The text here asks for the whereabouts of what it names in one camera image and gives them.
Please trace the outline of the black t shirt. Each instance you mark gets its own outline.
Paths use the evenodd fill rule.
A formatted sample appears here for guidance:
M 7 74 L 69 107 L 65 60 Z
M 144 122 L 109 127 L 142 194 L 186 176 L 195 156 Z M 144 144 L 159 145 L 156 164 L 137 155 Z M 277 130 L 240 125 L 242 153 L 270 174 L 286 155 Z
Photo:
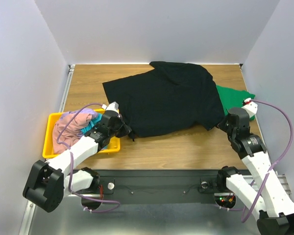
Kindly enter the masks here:
M 200 65 L 150 62 L 152 70 L 103 83 L 117 102 L 132 137 L 152 137 L 190 128 L 207 131 L 225 117 L 212 75 Z

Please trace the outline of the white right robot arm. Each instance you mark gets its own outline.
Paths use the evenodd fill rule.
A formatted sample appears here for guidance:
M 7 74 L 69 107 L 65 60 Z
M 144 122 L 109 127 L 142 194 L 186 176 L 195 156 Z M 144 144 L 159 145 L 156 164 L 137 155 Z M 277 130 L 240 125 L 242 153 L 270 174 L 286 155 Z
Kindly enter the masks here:
M 267 148 L 258 135 L 251 133 L 246 108 L 228 111 L 220 129 L 227 133 L 232 149 L 253 177 L 255 190 L 235 167 L 218 171 L 216 187 L 233 192 L 257 220 L 262 235 L 294 235 L 294 202 L 271 167 Z

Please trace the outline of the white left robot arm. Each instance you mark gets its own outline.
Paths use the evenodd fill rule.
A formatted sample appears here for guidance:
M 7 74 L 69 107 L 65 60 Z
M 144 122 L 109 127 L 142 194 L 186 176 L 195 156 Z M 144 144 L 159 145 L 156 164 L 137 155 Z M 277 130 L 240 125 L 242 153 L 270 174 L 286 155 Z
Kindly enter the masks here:
M 107 108 L 101 120 L 72 147 L 46 162 L 36 161 L 29 173 L 23 197 L 46 212 L 54 211 L 63 198 L 78 195 L 81 190 L 89 193 L 103 191 L 99 174 L 90 168 L 74 172 L 74 168 L 92 155 L 107 147 L 113 137 L 130 133 L 117 109 Z

